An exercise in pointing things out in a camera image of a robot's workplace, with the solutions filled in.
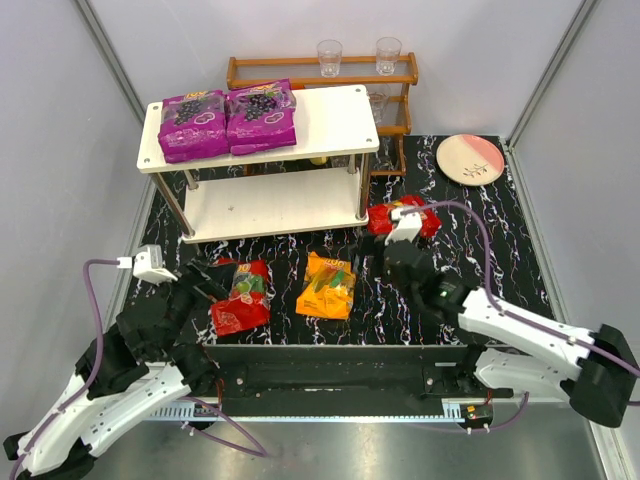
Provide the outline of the red candy bag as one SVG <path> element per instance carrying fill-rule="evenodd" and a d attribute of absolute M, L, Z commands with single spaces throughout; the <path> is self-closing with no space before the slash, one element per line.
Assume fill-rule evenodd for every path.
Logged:
<path fill-rule="evenodd" d="M 413 208 L 422 207 L 425 201 L 416 195 L 405 195 L 398 200 L 377 204 L 368 208 L 369 222 L 368 230 L 374 235 L 388 235 L 391 231 L 392 224 L 390 221 L 390 212 L 397 207 L 409 206 Z M 442 226 L 441 220 L 431 210 L 420 211 L 422 219 L 422 228 L 419 233 L 421 238 L 433 237 Z"/>
<path fill-rule="evenodd" d="M 216 334 L 224 337 L 267 325 L 270 305 L 266 262 L 255 260 L 239 263 L 221 259 L 215 266 L 232 266 L 233 270 L 228 298 L 216 302 L 210 309 Z"/>

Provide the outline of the orange mango candy bag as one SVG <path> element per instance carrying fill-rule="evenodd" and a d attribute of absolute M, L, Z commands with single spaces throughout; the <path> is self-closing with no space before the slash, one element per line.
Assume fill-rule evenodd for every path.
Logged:
<path fill-rule="evenodd" d="M 355 295 L 356 275 L 349 261 L 311 252 L 307 257 L 303 290 L 296 313 L 328 320 L 347 320 Z"/>

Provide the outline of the purple candy bag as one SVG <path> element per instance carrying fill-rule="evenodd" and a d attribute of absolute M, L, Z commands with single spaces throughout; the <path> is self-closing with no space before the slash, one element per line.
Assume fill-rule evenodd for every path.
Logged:
<path fill-rule="evenodd" d="M 157 138 L 169 164 L 228 154 L 226 94 L 208 90 L 164 99 Z"/>
<path fill-rule="evenodd" d="M 245 156 L 296 145 L 296 106 L 288 79 L 230 91 L 226 130 L 230 153 Z"/>

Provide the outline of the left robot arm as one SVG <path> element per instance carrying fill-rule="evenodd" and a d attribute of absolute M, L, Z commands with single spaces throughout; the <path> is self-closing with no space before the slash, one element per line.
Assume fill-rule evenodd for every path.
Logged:
<path fill-rule="evenodd" d="M 75 364 L 68 384 L 30 431 L 3 442 L 12 479 L 80 479 L 124 433 L 155 410 L 214 390 L 217 368 L 205 349 L 181 341 L 192 313 L 228 298 L 234 266 L 192 260 L 177 272 L 148 253 L 120 257 L 155 292 L 123 309 Z"/>

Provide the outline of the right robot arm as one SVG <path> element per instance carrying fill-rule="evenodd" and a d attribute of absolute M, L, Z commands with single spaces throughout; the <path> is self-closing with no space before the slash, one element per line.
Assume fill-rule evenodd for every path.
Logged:
<path fill-rule="evenodd" d="M 619 329 L 603 324 L 591 331 L 497 299 L 485 288 L 436 270 L 409 240 L 366 234 L 350 255 L 357 262 L 371 259 L 375 275 L 399 292 L 418 319 L 516 349 L 507 354 L 474 347 L 467 369 L 477 383 L 562 400 L 596 424 L 621 426 L 639 366 Z"/>

